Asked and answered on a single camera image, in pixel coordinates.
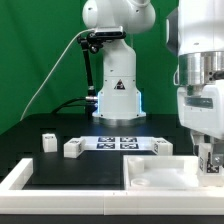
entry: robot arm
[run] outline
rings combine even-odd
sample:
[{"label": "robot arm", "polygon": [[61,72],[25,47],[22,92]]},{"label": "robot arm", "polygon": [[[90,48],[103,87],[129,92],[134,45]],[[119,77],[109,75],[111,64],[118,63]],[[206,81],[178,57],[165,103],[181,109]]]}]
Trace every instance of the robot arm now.
[{"label": "robot arm", "polygon": [[174,80],[180,86],[180,122],[191,129],[199,157],[201,153],[202,160],[220,167],[224,165],[223,7],[223,0],[180,0],[178,27],[167,22],[176,36],[167,39],[179,61]]},{"label": "robot arm", "polygon": [[[155,21],[150,0],[88,0],[83,9],[88,28],[134,34],[149,30]],[[136,55],[124,40],[103,43],[103,88],[98,93],[94,120],[109,125],[130,125],[145,117],[136,88]]]}]

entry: warning label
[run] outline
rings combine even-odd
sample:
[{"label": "warning label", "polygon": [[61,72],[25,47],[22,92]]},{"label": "warning label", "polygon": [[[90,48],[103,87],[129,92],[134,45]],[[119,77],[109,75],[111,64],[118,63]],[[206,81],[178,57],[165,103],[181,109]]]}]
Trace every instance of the warning label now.
[{"label": "warning label", "polygon": [[118,89],[118,90],[125,90],[124,84],[121,81],[121,79],[118,81],[117,85],[114,87],[114,89]]}]

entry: black tabletop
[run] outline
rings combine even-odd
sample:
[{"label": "black tabletop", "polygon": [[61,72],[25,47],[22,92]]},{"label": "black tabletop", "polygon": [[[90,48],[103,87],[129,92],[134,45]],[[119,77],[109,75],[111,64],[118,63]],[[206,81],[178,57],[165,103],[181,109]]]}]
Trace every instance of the black tabletop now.
[{"label": "black tabletop", "polygon": [[[56,135],[58,152],[43,152],[41,139],[45,133]],[[64,158],[63,144],[80,136],[163,137],[173,144],[174,154],[192,154],[189,130],[180,125],[177,115],[151,115],[141,125],[115,128],[95,124],[85,115],[37,114],[25,118],[0,136],[0,181],[22,158],[33,158],[34,174],[25,189],[123,189],[123,155],[140,152],[85,151],[78,159]],[[224,216],[0,215],[1,224],[31,222],[221,224]]]}]

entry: green backdrop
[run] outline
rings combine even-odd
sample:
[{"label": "green backdrop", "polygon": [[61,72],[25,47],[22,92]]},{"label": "green backdrop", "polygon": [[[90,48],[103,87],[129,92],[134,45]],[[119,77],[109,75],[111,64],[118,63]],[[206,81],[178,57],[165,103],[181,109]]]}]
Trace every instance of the green backdrop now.
[{"label": "green backdrop", "polygon": [[[17,123],[22,112],[44,81],[70,40],[85,29],[82,7],[85,0],[0,1],[0,133]],[[177,0],[152,0],[156,23],[150,31],[134,35],[137,53],[137,87],[150,114],[176,114],[173,73],[177,59],[168,52],[166,16]],[[102,84],[102,55],[91,56],[94,82]],[[82,51],[78,44],[64,57],[27,115],[49,113],[61,103],[86,96]],[[83,112],[80,109],[63,112]]]}]

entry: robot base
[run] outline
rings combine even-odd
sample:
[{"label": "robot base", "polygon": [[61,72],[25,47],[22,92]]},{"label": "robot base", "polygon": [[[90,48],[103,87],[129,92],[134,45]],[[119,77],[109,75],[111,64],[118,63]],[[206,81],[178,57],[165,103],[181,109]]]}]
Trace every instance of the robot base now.
[{"label": "robot base", "polygon": [[134,126],[138,124],[143,124],[146,121],[146,116],[137,117],[134,119],[107,119],[102,117],[93,117],[93,122],[97,124],[103,124],[107,126]]}]

